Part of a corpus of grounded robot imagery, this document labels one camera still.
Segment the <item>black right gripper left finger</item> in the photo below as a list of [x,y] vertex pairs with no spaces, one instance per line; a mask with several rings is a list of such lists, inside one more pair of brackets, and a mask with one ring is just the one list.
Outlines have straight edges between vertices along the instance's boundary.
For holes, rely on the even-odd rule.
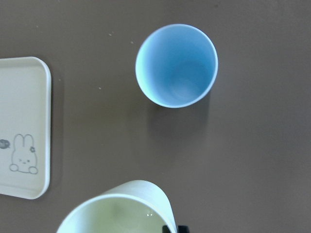
[[167,225],[162,227],[162,233],[171,233],[170,229],[168,228]]

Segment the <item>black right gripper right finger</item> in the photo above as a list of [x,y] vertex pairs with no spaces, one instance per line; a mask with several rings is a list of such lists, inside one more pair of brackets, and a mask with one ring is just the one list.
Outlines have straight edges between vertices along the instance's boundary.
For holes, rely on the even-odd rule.
[[189,227],[186,225],[178,225],[178,233],[189,233]]

